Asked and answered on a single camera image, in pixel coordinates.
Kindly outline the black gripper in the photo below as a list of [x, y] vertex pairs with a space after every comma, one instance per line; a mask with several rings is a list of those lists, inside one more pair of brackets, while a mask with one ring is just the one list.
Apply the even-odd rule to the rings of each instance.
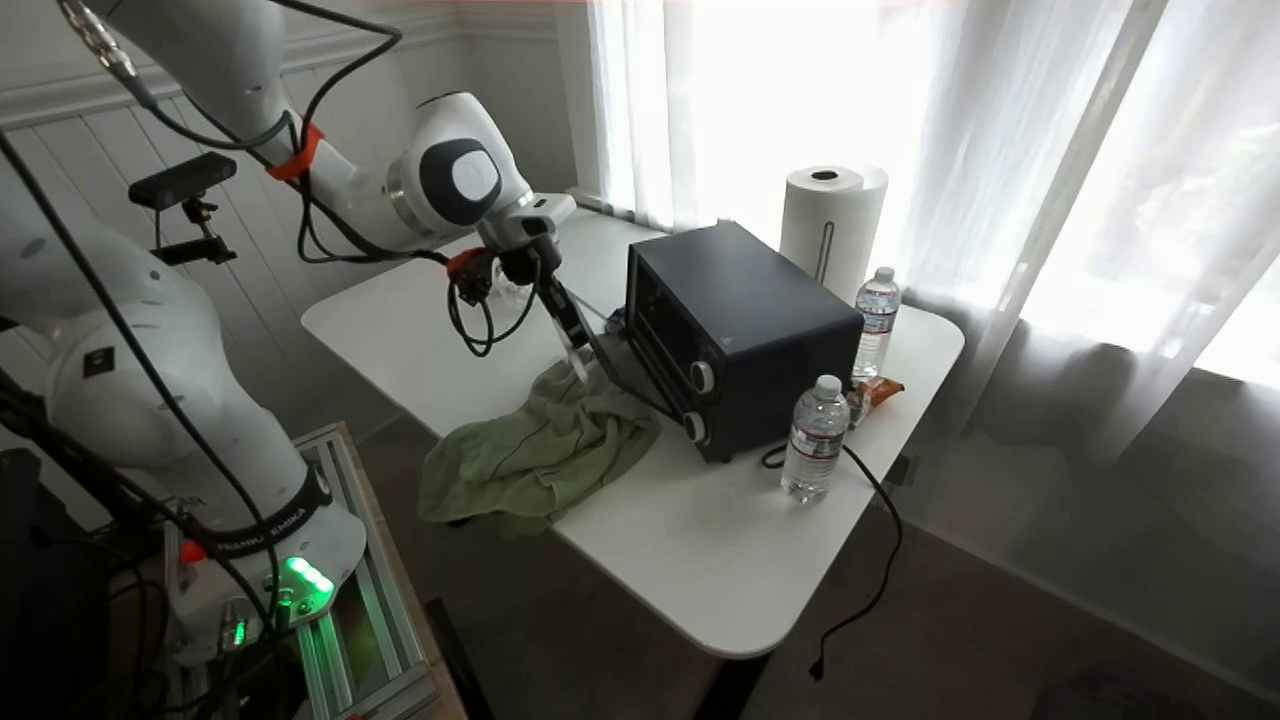
[[572, 291], [551, 276], [559, 268], [551, 230], [556, 225], [546, 216], [498, 216], [478, 225], [478, 239], [498, 258], [504, 276], [512, 282], [541, 282], [541, 300], [563, 334], [566, 358], [588, 367], [592, 330]]

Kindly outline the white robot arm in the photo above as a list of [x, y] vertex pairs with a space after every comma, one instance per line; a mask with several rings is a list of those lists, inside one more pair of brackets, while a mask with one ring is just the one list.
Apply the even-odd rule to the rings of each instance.
[[[350, 256], [433, 258], [470, 237], [522, 282], [556, 282], [551, 230], [572, 199], [522, 180], [475, 95], [435, 95], [407, 149], [362, 173], [282, 95], [282, 17], [305, 0], [55, 3], [116, 81], [151, 57], [217, 134], [330, 221]], [[184, 664], [330, 607], [368, 532], [234, 381], [201, 282], [110, 227], [69, 227], [27, 193], [5, 202], [0, 312], [46, 341], [53, 433], [164, 488], [164, 584]]]

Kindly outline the metal frame robot base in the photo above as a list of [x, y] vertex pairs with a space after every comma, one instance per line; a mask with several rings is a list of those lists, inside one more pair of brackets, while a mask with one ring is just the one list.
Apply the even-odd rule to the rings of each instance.
[[296, 628], [305, 700], [290, 720], [463, 720], [358, 447], [344, 424], [296, 447], [368, 526], [368, 553], [329, 614]]

